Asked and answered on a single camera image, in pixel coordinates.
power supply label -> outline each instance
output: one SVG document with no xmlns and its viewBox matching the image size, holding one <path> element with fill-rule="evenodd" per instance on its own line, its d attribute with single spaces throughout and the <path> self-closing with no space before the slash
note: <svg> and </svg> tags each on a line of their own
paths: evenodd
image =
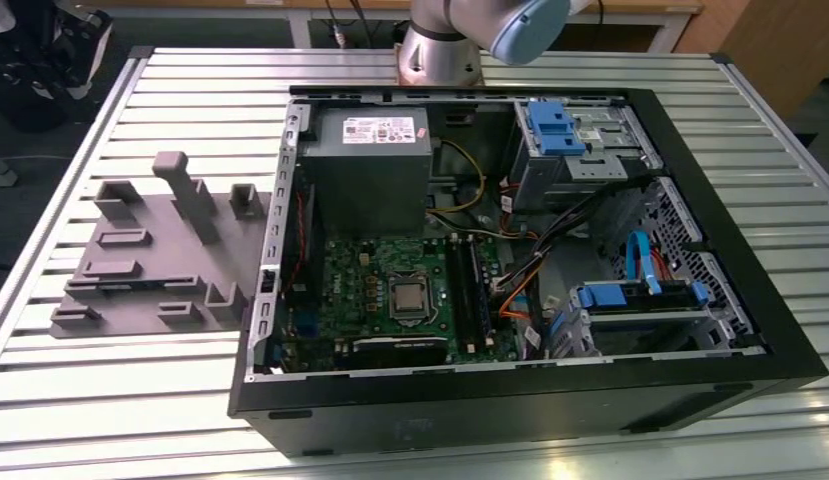
<svg viewBox="0 0 829 480">
<path fill-rule="evenodd" d="M 349 117 L 344 143 L 416 143 L 413 117 Z"/>
</svg>

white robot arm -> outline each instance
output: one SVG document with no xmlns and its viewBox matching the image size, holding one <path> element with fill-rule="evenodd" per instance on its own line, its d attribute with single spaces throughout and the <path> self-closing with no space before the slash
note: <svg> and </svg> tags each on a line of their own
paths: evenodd
<svg viewBox="0 0 829 480">
<path fill-rule="evenodd" d="M 588 0 L 413 0 L 412 27 L 400 50 L 409 85 L 473 85 L 482 77 L 480 48 L 510 65 L 532 62 Z"/>
</svg>

workbench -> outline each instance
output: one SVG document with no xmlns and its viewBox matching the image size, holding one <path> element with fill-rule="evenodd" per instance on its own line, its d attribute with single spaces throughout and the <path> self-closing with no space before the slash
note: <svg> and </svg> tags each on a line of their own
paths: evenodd
<svg viewBox="0 0 829 480">
<path fill-rule="evenodd" d="M 293 46 L 310 48 L 312 20 L 332 20 L 324 0 L 82 0 L 86 6 L 103 9 L 115 18 L 278 18 L 287 21 Z M 368 20 L 401 21 L 410 18 L 408 0 L 366 0 Z M 333 0 L 340 20 L 357 20 L 349 0 Z M 606 25 L 652 25 L 658 27 L 649 52 L 674 49 L 690 17 L 702 10 L 698 0 L 604 0 Z M 598 4 L 568 19 L 573 24 L 597 24 Z"/>
<path fill-rule="evenodd" d="M 392 51 L 135 53 L 0 292 L 0 478 L 829 475 L 829 378 L 677 432 L 289 460 L 225 413 L 237 332 L 53 339 L 102 182 L 165 193 L 153 156 L 183 150 L 210 191 L 270 190 L 289 86 L 396 78 Z M 489 85 L 657 91 L 829 367 L 829 178 L 737 69 L 702 55 L 550 53 L 524 68 L 486 56 L 484 71 Z"/>
</svg>

cpu socket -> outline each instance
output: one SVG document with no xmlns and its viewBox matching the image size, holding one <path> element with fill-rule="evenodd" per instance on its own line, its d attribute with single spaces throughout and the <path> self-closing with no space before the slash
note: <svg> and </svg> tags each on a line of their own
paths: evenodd
<svg viewBox="0 0 829 480">
<path fill-rule="evenodd" d="M 426 275 L 390 276 L 390 318 L 405 327 L 429 322 L 432 295 Z"/>
</svg>

ram slot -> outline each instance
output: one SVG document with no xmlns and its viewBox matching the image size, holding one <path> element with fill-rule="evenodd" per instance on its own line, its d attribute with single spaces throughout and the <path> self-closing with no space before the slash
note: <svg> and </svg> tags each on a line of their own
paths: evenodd
<svg viewBox="0 0 829 480">
<path fill-rule="evenodd" d="M 492 325 L 488 290 L 473 241 L 454 238 L 446 242 L 446 271 L 458 350 L 477 353 L 485 349 Z"/>
</svg>

